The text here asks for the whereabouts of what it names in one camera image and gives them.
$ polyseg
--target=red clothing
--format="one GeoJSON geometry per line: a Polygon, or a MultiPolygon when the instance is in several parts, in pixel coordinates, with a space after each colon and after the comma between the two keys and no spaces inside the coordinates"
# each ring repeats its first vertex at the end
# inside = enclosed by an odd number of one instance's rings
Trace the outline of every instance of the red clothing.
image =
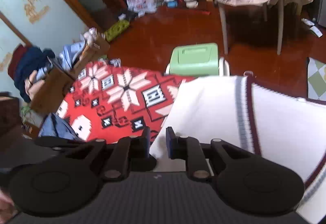
{"type": "Polygon", "coordinates": [[[23,46],[22,44],[19,44],[14,52],[12,53],[12,58],[8,66],[8,75],[11,79],[15,79],[15,72],[17,65],[22,58],[22,56],[26,53],[26,51],[30,48],[29,45],[23,46]]]}

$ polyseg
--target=snowflake pattern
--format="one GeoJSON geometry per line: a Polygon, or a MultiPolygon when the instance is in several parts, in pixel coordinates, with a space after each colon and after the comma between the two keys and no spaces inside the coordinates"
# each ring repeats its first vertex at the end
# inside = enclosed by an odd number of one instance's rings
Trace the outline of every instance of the snowflake pattern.
{"type": "Polygon", "coordinates": [[[121,99],[124,111],[127,111],[131,104],[139,106],[136,91],[151,83],[150,80],[145,79],[146,75],[147,72],[144,72],[132,77],[129,69],[123,74],[118,73],[119,86],[107,91],[107,94],[110,96],[108,103],[121,99]]]}
{"type": "Polygon", "coordinates": [[[93,67],[88,68],[88,76],[80,81],[81,89],[84,90],[85,88],[88,88],[89,94],[95,90],[99,91],[99,81],[101,81],[101,79],[106,77],[108,74],[109,73],[106,70],[106,66],[98,69],[97,65],[94,65],[93,67]]]}

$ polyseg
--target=blue clothing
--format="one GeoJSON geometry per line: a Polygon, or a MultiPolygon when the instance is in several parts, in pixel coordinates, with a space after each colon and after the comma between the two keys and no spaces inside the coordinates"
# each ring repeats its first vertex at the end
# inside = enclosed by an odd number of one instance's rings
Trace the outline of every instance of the blue clothing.
{"type": "Polygon", "coordinates": [[[47,62],[44,67],[40,68],[37,72],[35,82],[42,80],[45,78],[46,74],[50,72],[53,68],[53,64],[51,62],[47,62]]]}
{"type": "Polygon", "coordinates": [[[66,72],[72,69],[72,66],[85,47],[85,40],[70,45],[65,45],[63,52],[58,56],[58,62],[66,72]]]}
{"type": "Polygon", "coordinates": [[[20,91],[21,97],[27,103],[29,103],[31,99],[25,92],[25,79],[29,78],[34,70],[39,70],[40,68],[44,67],[48,62],[47,57],[55,57],[52,50],[45,49],[44,51],[41,51],[41,49],[38,47],[31,47],[22,56],[17,65],[14,84],[20,91]]]}
{"type": "Polygon", "coordinates": [[[52,136],[69,140],[80,140],[74,130],[62,118],[54,113],[50,113],[39,132],[39,137],[52,136]]]}

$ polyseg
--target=pile of clothes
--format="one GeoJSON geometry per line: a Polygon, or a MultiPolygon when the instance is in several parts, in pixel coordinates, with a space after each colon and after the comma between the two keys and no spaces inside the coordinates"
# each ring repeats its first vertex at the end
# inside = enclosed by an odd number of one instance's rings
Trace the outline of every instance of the pile of clothes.
{"type": "Polygon", "coordinates": [[[36,46],[21,44],[17,46],[8,66],[8,75],[13,79],[25,102],[29,103],[33,99],[54,66],[69,72],[83,57],[84,51],[88,49],[86,47],[93,44],[97,38],[97,30],[91,28],[80,38],[80,42],[64,46],[58,57],[55,57],[51,49],[42,51],[36,46]]]}
{"type": "Polygon", "coordinates": [[[34,85],[38,87],[41,85],[42,78],[50,68],[48,57],[55,57],[50,49],[42,51],[38,47],[20,44],[14,50],[8,66],[8,75],[14,80],[15,87],[25,102],[31,101],[29,90],[34,90],[34,85]]]}

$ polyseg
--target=dark blue clothing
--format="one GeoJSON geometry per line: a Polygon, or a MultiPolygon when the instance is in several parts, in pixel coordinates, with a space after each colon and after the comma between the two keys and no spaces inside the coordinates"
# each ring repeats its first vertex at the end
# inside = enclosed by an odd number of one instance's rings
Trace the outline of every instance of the dark blue clothing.
{"type": "Polygon", "coordinates": [[[31,47],[22,56],[15,71],[15,87],[20,91],[21,97],[25,102],[29,103],[31,99],[25,92],[25,79],[29,78],[34,70],[39,70],[44,67],[49,58],[54,58],[55,55],[52,50],[45,49],[41,51],[38,47],[31,47]]]}
{"type": "Polygon", "coordinates": [[[69,140],[79,140],[69,124],[54,113],[50,113],[45,119],[39,137],[52,136],[69,140]]]}

